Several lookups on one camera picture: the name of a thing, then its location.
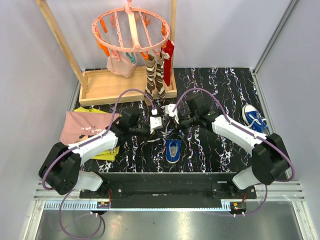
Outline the blue sneaker with white laces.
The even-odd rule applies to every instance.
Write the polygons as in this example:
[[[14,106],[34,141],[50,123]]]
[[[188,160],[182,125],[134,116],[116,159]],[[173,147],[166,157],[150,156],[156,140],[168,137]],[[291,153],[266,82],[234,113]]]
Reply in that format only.
[[[151,152],[155,158],[176,164],[181,158],[182,140],[174,121],[168,120],[161,129],[153,133],[151,140],[146,141],[151,143]]]

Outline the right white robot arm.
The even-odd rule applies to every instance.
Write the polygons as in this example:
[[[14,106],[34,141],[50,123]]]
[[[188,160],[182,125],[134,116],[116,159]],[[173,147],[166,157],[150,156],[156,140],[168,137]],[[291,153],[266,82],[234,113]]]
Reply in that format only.
[[[211,110],[200,100],[190,98],[186,103],[190,113],[179,119],[180,129],[199,126],[234,142],[251,156],[252,165],[239,171],[227,185],[230,197],[239,198],[246,188],[256,184],[269,186],[291,167],[288,152],[278,134],[254,131],[224,116],[220,110]]]

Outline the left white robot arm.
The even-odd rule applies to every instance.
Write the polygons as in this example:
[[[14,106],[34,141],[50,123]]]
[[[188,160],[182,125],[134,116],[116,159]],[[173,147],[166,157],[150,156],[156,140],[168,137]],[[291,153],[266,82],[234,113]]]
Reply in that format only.
[[[107,184],[97,173],[82,171],[81,166],[103,151],[118,147],[128,135],[149,137],[162,126],[162,118],[154,115],[149,118],[149,126],[140,126],[139,116],[124,112],[96,136],[71,145],[53,145],[38,172],[43,188],[59,195],[84,190],[103,198],[108,193]]]

